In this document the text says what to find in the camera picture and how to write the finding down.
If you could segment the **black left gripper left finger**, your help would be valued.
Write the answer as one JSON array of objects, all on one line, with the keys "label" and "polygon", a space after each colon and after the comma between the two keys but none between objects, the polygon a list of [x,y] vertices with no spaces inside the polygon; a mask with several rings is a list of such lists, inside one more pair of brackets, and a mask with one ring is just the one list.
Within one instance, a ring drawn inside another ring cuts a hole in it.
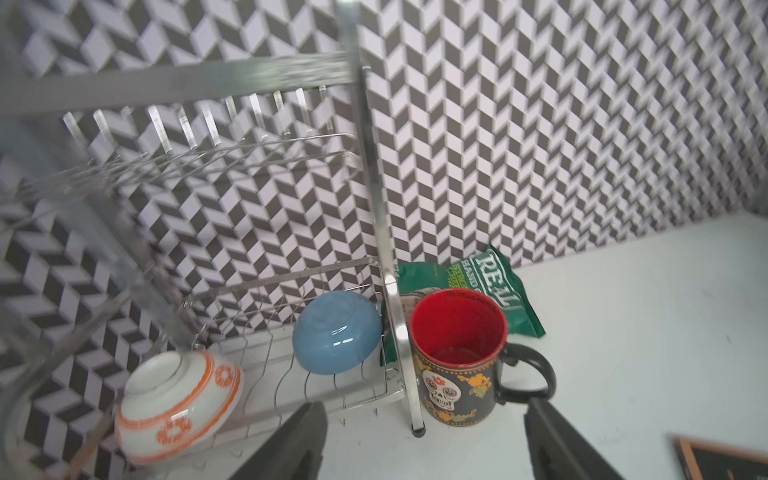
[{"label": "black left gripper left finger", "polygon": [[305,403],[230,479],[317,479],[327,433],[328,417],[323,403]]}]

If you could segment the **brown black scroll book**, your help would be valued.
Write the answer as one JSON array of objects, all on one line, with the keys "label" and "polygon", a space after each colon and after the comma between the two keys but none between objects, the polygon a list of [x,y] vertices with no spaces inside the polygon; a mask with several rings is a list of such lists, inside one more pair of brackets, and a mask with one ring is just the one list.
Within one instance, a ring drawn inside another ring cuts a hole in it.
[{"label": "brown black scroll book", "polygon": [[767,480],[766,453],[687,437],[674,445],[688,480]]}]

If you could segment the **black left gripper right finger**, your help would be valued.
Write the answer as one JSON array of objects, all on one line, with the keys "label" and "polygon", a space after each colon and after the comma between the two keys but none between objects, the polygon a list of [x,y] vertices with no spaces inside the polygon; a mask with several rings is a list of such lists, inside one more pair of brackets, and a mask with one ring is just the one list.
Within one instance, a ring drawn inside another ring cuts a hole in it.
[{"label": "black left gripper right finger", "polygon": [[536,480],[622,479],[549,401],[531,400],[524,424]]}]

